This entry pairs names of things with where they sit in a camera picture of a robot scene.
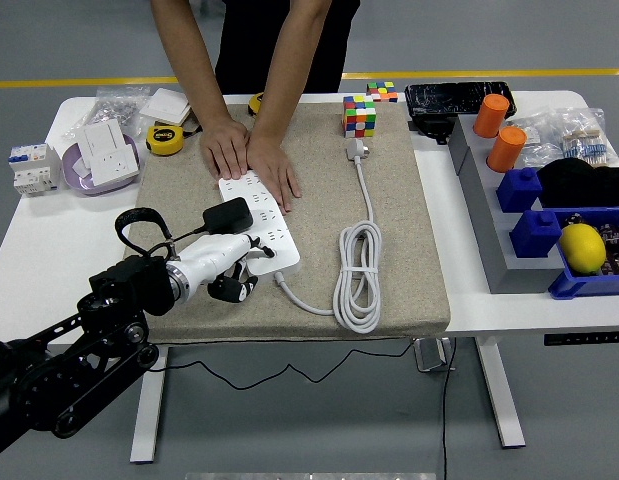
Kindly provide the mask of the person's left hand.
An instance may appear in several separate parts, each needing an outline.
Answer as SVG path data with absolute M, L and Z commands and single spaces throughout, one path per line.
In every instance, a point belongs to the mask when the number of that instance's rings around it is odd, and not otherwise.
M 246 145 L 248 166 L 256 172 L 262 184 L 271 193 L 281 213 L 292 211 L 292 200 L 302 191 L 294 168 L 277 137 L 253 129 Z

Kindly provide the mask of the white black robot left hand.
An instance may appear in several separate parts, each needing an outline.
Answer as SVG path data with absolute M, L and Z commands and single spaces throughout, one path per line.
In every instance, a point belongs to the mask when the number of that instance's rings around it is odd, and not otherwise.
M 240 281 L 246 268 L 245 257 L 253 248 L 266 258 L 275 253 L 259 237 L 246 234 L 206 235 L 182 250 L 177 260 L 167 262 L 167 270 L 177 303 L 186 303 L 201 285 L 208 294 L 228 303 L 241 303 L 255 289 L 256 276 Z

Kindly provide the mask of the person's right hand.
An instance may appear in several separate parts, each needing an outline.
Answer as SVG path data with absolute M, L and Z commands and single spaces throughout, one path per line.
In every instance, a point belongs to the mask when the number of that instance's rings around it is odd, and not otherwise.
M 247 172 L 247 138 L 247 128 L 230 117 L 203 126 L 202 158 L 215 180 L 239 179 Z

